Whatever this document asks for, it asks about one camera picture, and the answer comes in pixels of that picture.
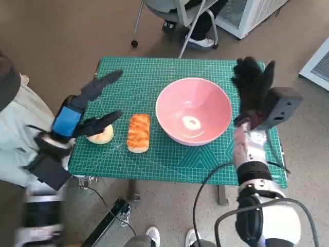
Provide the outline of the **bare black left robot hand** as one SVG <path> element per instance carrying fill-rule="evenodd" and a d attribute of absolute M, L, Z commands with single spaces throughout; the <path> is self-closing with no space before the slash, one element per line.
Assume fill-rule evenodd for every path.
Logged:
<path fill-rule="evenodd" d="M 94 77 L 81 88 L 79 95 L 67 96 L 52 123 L 50 136 L 60 142 L 67 142 L 73 138 L 74 130 L 84 115 L 88 103 L 95 101 L 102 94 L 103 89 L 116 82 L 122 74 L 122 70 L 115 70 L 102 78 Z"/>

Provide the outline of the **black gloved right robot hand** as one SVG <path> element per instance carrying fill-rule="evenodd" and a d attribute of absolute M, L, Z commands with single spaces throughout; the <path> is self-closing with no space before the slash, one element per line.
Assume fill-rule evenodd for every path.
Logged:
<path fill-rule="evenodd" d="M 272 60 L 261 70 L 253 57 L 237 59 L 231 78 L 240 96 L 240 113 L 234 120 L 235 127 L 249 122 L 250 128 L 254 129 L 265 120 L 265 98 L 273 84 L 275 65 Z"/>

